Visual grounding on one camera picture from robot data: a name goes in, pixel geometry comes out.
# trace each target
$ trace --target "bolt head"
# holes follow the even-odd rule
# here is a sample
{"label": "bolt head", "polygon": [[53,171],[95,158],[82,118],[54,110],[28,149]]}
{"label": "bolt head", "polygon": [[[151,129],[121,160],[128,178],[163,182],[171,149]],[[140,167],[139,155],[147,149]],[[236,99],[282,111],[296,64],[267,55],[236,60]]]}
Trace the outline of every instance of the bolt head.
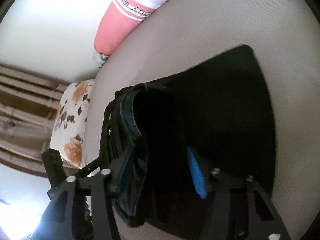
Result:
{"label": "bolt head", "polygon": [[248,176],[248,177],[247,177],[247,181],[248,181],[248,182],[253,182],[253,181],[254,181],[254,177],[251,176],[251,175]]}
{"label": "bolt head", "polygon": [[100,171],[100,173],[102,175],[109,175],[111,173],[111,170],[110,169],[103,169],[103,170]]}
{"label": "bolt head", "polygon": [[66,181],[67,182],[74,182],[76,180],[76,177],[75,176],[69,176],[67,177]]}
{"label": "bolt head", "polygon": [[214,169],[212,169],[211,174],[219,175],[220,172],[221,172],[221,170],[219,168],[214,168]]}

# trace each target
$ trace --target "person's hand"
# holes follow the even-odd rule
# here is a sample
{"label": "person's hand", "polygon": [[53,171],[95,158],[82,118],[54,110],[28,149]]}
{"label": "person's hand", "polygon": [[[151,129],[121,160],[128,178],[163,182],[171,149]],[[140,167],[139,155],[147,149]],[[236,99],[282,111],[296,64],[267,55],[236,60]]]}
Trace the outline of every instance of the person's hand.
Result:
{"label": "person's hand", "polygon": [[88,218],[89,217],[89,215],[91,214],[91,211],[89,210],[89,205],[86,203],[85,205],[85,217],[86,218]]}

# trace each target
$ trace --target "fabric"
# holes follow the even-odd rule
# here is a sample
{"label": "fabric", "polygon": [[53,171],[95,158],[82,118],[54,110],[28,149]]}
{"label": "fabric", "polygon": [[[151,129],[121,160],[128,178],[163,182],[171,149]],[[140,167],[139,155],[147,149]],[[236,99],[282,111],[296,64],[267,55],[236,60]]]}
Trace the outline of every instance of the fabric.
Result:
{"label": "fabric", "polygon": [[82,168],[82,142],[94,81],[91,79],[67,87],[60,101],[50,141],[51,149],[58,150],[63,160],[78,168]]}
{"label": "fabric", "polygon": [[304,0],[162,5],[101,68],[88,110],[83,161],[99,156],[104,111],[114,91],[179,73],[239,44],[253,49],[267,83],[276,127],[272,200],[292,240],[299,240],[320,210],[320,25]]}
{"label": "fabric", "polygon": [[227,173],[254,176],[271,196],[275,125],[268,88],[252,49],[233,48],[151,84],[158,82],[178,99],[188,146]]}
{"label": "fabric", "polygon": [[122,40],[166,1],[113,0],[100,22],[94,41],[98,63],[103,65]]}
{"label": "fabric", "polygon": [[116,213],[115,218],[121,240],[181,240],[180,237],[168,234],[148,223],[138,228],[130,228]]}

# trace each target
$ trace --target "white wall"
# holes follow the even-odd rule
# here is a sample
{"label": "white wall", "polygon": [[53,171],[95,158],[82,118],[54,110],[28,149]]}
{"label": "white wall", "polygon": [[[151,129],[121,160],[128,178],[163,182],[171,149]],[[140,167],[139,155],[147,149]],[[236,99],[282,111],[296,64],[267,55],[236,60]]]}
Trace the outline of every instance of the white wall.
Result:
{"label": "white wall", "polygon": [[0,24],[0,63],[65,82],[96,76],[94,38],[112,0],[16,0]]}
{"label": "white wall", "polygon": [[49,180],[14,170],[0,163],[0,199],[36,214],[49,204]]}

